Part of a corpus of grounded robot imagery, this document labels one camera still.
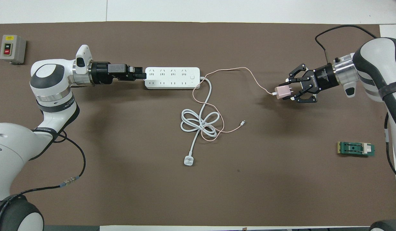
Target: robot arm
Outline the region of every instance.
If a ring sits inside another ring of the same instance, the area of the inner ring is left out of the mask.
[[[93,61],[87,45],[79,48],[74,60],[53,59],[34,63],[31,76],[30,86],[44,115],[44,121],[36,129],[52,133],[60,133],[79,114],[79,107],[71,91],[72,85],[94,86],[111,84],[114,78],[121,81],[146,78],[142,67]],[[49,136],[45,132],[36,133]],[[50,146],[53,137],[50,138],[42,151],[32,159],[40,156]]]
[[[36,62],[31,76],[30,86],[44,120],[35,132],[17,124],[0,123],[0,212],[9,202],[0,218],[0,231],[43,230],[38,209],[22,195],[11,198],[9,188],[25,163],[45,152],[57,134],[78,116],[80,110],[71,86],[111,84],[114,78],[122,81],[146,78],[142,67],[94,62],[87,45],[79,48],[74,60]]]
[[[295,75],[301,71],[301,78]],[[356,93],[356,82],[361,81],[367,96],[378,102],[384,101],[391,115],[392,138],[396,141],[396,39],[375,38],[360,47],[355,53],[336,58],[334,64],[328,63],[315,70],[308,70],[304,64],[293,70],[285,83],[275,89],[277,98],[291,99],[299,103],[317,102],[316,94],[342,85],[347,97]],[[301,83],[302,90],[292,95],[289,84]],[[305,93],[310,98],[300,98]],[[396,142],[393,144],[396,155]]]

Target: emergency stop switch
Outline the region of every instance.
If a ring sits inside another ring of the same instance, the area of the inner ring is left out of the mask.
[[[18,35],[4,35],[1,42],[0,59],[11,64],[24,63],[25,46],[27,41]]]

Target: power outlet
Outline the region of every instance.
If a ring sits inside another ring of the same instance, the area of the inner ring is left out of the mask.
[[[198,67],[147,67],[145,73],[145,86],[148,89],[191,90],[201,81]]]

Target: pink cable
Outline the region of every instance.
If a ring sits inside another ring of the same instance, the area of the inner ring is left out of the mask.
[[[211,73],[206,74],[206,75],[204,76],[204,78],[201,80],[201,82],[192,90],[192,97],[194,98],[194,100],[195,100],[197,103],[206,104],[206,105],[210,105],[211,107],[213,107],[213,108],[219,113],[219,116],[221,117],[221,120],[222,120],[222,129],[221,129],[221,130],[218,130],[216,127],[214,127],[214,126],[211,125],[211,124],[208,124],[208,125],[202,127],[202,130],[201,130],[201,137],[202,137],[204,140],[206,140],[206,141],[212,142],[212,141],[214,141],[214,140],[216,140],[216,139],[218,138],[219,134],[221,134],[221,133],[231,133],[231,132],[233,132],[233,131],[236,131],[236,130],[239,129],[240,127],[242,127],[242,125],[239,125],[239,126],[236,127],[234,130],[230,130],[230,131],[228,131],[228,132],[225,132],[225,131],[224,131],[225,122],[224,122],[223,117],[222,117],[222,114],[219,112],[218,108],[217,108],[215,105],[213,105],[213,104],[205,103],[205,102],[201,102],[201,101],[197,100],[197,99],[195,98],[194,92],[195,92],[195,90],[197,89],[197,87],[198,87],[199,85],[201,85],[201,83],[202,83],[203,81],[205,81],[205,79],[206,79],[206,77],[207,77],[208,75],[213,74],[213,73],[215,73],[215,72],[219,72],[219,71],[233,71],[233,70],[239,70],[239,69],[248,70],[249,73],[252,75],[253,79],[255,80],[256,84],[257,84],[260,88],[264,89],[268,94],[272,95],[272,93],[268,92],[267,89],[265,89],[264,87],[262,87],[262,86],[258,83],[258,81],[256,80],[256,78],[255,78],[255,76],[253,75],[253,73],[251,72],[251,70],[249,70],[247,67],[236,67],[236,68],[230,68],[230,69],[219,69],[219,70],[216,70],[216,71],[214,71],[214,72],[211,72]],[[211,139],[211,140],[208,140],[208,139],[206,139],[206,138],[204,137],[204,129],[205,129],[205,127],[213,127],[215,130],[218,131],[218,133],[217,133],[217,135],[215,136],[215,138],[213,138],[213,139]]]

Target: power strip switch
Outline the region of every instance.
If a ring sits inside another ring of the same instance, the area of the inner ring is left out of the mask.
[[[147,67],[145,86],[148,89],[192,90],[199,82],[201,73],[198,67]]]

